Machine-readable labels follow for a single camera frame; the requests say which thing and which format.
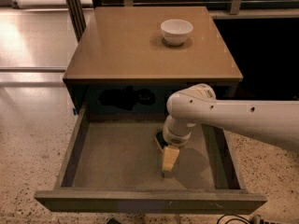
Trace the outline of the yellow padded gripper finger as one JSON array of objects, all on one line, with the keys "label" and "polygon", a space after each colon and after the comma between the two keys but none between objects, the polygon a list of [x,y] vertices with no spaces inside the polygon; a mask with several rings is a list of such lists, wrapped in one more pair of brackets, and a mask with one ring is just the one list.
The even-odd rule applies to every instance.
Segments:
[{"label": "yellow padded gripper finger", "polygon": [[164,147],[162,157],[162,171],[171,172],[179,155],[179,149],[174,146]]}]

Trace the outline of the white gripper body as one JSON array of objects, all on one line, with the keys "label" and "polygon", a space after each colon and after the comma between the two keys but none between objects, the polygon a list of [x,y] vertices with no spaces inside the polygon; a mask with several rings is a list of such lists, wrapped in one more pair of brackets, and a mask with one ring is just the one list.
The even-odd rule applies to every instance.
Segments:
[{"label": "white gripper body", "polygon": [[185,147],[195,126],[194,122],[187,122],[184,119],[175,119],[172,116],[168,116],[163,126],[163,139],[168,145],[178,148]]}]

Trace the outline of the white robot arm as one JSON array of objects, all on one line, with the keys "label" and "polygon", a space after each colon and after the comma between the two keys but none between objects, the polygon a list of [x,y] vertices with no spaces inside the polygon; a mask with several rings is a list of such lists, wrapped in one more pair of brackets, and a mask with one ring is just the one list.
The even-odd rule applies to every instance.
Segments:
[{"label": "white robot arm", "polygon": [[299,151],[298,101],[219,100],[210,86],[197,84],[173,93],[166,108],[162,136],[169,146],[186,146],[192,128],[205,124]]}]

